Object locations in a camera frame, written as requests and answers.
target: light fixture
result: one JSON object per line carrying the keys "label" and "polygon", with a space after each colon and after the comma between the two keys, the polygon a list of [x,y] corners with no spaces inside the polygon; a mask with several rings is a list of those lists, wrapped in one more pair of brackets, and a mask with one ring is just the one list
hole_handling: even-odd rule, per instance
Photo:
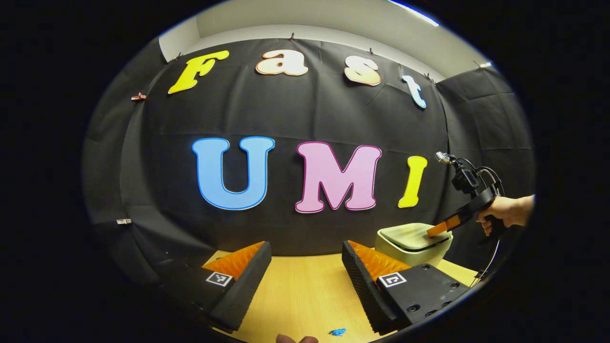
{"label": "light fixture", "polygon": [[396,2],[396,1],[392,1],[392,0],[388,0],[388,1],[389,1],[389,2],[391,2],[392,4],[398,5],[398,6],[402,7],[402,8],[404,8],[404,9],[406,9],[407,11],[409,11],[409,12],[413,13],[414,15],[418,16],[419,18],[421,18],[421,19],[423,19],[423,20],[427,21],[429,24],[431,24],[431,25],[432,25],[432,26],[434,26],[434,27],[437,27],[437,26],[439,25],[439,24],[438,24],[437,22],[435,22],[434,20],[432,20],[432,19],[428,18],[427,16],[425,16],[425,15],[421,14],[420,12],[418,12],[418,11],[416,11],[416,10],[412,9],[412,8],[409,8],[409,7],[407,7],[407,6],[403,5],[403,4],[399,3],[399,2]]}

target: lid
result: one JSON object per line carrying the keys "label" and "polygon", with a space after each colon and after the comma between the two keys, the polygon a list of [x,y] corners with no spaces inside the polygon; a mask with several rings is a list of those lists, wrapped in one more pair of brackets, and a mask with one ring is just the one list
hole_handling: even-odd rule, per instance
{"label": "lid", "polygon": [[427,231],[433,227],[434,225],[424,223],[411,223],[380,229],[378,234],[404,250],[421,251],[442,243],[451,237],[451,233],[448,231],[434,237],[428,237]]}

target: wooden table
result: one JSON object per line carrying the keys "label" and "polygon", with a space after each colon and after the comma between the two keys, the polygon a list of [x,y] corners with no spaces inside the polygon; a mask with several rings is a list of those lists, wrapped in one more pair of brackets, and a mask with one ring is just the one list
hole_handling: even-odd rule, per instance
{"label": "wooden table", "polygon": [[[209,261],[229,253],[218,250]],[[437,268],[468,285],[476,275],[445,260]],[[329,334],[341,328],[346,328],[343,336]],[[341,254],[271,257],[242,325],[230,336],[252,343],[275,343],[278,333],[297,342],[313,336],[320,343],[361,343],[382,337],[371,329]]]}

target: hand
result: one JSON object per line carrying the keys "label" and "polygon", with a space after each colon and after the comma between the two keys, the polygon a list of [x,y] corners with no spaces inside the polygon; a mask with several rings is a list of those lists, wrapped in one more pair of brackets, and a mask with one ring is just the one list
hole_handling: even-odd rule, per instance
{"label": "hand", "polygon": [[[296,343],[296,341],[288,336],[279,334],[275,339],[275,343]],[[318,339],[311,336],[305,336],[299,343],[318,343]]]}
{"label": "hand", "polygon": [[479,213],[476,222],[481,223],[485,235],[489,236],[492,227],[491,222],[486,220],[485,216],[492,215],[497,219],[502,219],[505,227],[512,225],[525,226],[533,209],[534,195],[518,199],[496,197],[488,208]]}

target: pink letter m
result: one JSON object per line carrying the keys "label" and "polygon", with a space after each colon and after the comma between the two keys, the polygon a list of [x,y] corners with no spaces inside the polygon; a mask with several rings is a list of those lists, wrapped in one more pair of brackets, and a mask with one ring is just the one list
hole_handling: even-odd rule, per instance
{"label": "pink letter m", "polygon": [[345,202],[347,209],[357,211],[375,206],[373,189],[375,168],[381,157],[379,148],[370,145],[359,146],[343,171],[327,143],[301,143],[296,152],[305,158],[303,199],[295,205],[298,212],[315,213],[324,209],[324,203],[319,199],[320,186],[333,210],[339,208],[350,187],[351,198]]}

